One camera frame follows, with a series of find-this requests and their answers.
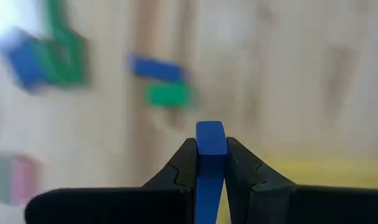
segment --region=wooden surface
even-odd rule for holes
[[[21,26],[45,35],[41,13],[31,13],[39,6],[26,6],[36,16]],[[91,86],[29,96],[0,60],[0,151],[42,161],[43,190],[142,185],[202,119],[221,120],[295,182],[378,188],[378,0],[68,6],[90,44]],[[131,52],[184,64],[195,106],[145,105],[148,81],[129,72]]]

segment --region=blue rectangular block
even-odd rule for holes
[[[198,177],[196,186],[196,224],[216,223],[224,181],[228,144],[219,121],[202,121],[196,125]]]
[[[154,78],[169,83],[184,82],[184,69],[171,62],[134,55],[131,69],[134,74],[142,78]]]
[[[15,30],[9,35],[13,35],[13,43],[8,47],[1,47],[0,53],[12,68],[18,84],[26,90],[33,90],[46,81],[45,71],[35,50],[36,39],[21,30]]]

